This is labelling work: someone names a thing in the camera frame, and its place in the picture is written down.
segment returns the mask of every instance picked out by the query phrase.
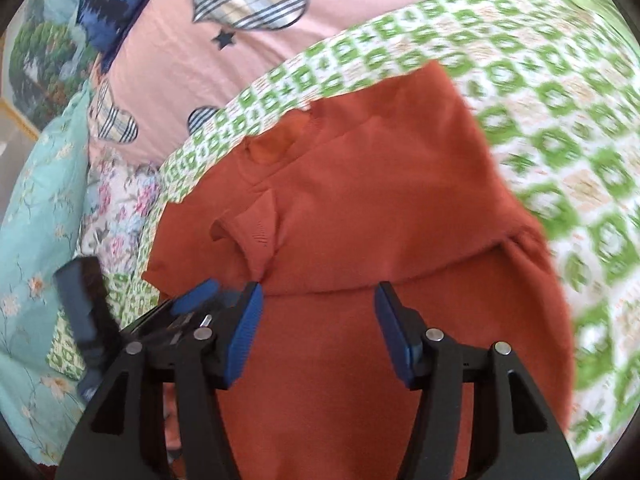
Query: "orange shirt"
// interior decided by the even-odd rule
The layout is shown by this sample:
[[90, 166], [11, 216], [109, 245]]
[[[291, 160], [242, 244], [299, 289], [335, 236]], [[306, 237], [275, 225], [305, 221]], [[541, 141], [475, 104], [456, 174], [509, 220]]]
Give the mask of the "orange shirt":
[[[244, 375], [220, 394], [245, 480], [395, 478], [418, 394], [376, 322], [382, 280], [461, 343], [508, 341], [568, 423], [572, 330], [542, 229], [435, 62], [245, 138], [166, 207], [144, 277], [169, 296], [262, 283]], [[458, 476], [469, 434], [466, 413]]]

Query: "pink floral fabric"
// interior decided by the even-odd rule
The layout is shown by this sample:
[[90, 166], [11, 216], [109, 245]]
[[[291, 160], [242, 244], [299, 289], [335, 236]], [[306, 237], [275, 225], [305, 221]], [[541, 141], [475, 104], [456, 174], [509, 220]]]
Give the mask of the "pink floral fabric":
[[76, 254], [98, 256], [106, 274], [131, 274], [159, 191], [156, 168], [127, 164], [113, 150], [100, 152], [89, 168]]

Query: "blue gripper pad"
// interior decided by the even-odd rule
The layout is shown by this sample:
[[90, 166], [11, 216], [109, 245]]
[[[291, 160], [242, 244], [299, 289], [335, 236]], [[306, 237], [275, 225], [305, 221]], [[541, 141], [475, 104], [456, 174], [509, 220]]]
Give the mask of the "blue gripper pad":
[[180, 316], [196, 310], [204, 301], [215, 296], [220, 290], [220, 284], [216, 280], [207, 280], [193, 287], [189, 292], [174, 301], [171, 314]]
[[[244, 293], [240, 301], [246, 300]], [[242, 308], [238, 304], [232, 308]], [[262, 287], [256, 283], [251, 296], [246, 300], [244, 312], [236, 325], [236, 330], [226, 348], [226, 367], [224, 381], [229, 388], [242, 375], [244, 364], [249, 357], [251, 344], [254, 342], [255, 331], [262, 316]]]
[[415, 380], [414, 371], [411, 366], [412, 349], [402, 332], [398, 316], [392, 306], [391, 300], [387, 297], [381, 285], [376, 287], [374, 306], [378, 324], [385, 338], [386, 351], [389, 357], [391, 357], [394, 371], [405, 386], [410, 387]]
[[410, 390], [420, 389], [426, 373], [422, 336], [427, 327], [422, 316], [402, 306], [389, 282], [376, 287], [374, 306], [396, 375]]

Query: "green patterned bedsheet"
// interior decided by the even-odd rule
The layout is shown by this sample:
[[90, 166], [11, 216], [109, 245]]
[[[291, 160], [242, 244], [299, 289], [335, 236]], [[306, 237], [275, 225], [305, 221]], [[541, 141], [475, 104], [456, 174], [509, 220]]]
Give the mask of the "green patterned bedsheet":
[[[164, 206], [183, 199], [242, 136], [267, 130], [290, 108], [429, 59], [446, 67], [500, 174], [550, 239], [575, 325], [568, 438], [586, 476], [640, 402], [640, 81], [638, 59], [616, 31], [563, 0], [425, 0], [258, 79], [162, 166], [164, 191], [114, 310], [126, 325], [156, 304], [158, 292], [140, 274]], [[50, 362], [72, 376], [81, 371], [62, 318]]]

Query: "light blue floral fabric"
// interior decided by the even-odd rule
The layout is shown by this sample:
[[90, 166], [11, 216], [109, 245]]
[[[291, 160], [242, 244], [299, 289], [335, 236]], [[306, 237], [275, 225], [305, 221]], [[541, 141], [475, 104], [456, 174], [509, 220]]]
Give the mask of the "light blue floral fabric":
[[46, 364], [60, 302], [55, 270], [76, 248], [88, 167], [86, 84], [44, 129], [0, 228], [0, 412], [29, 455], [57, 463], [81, 415]]

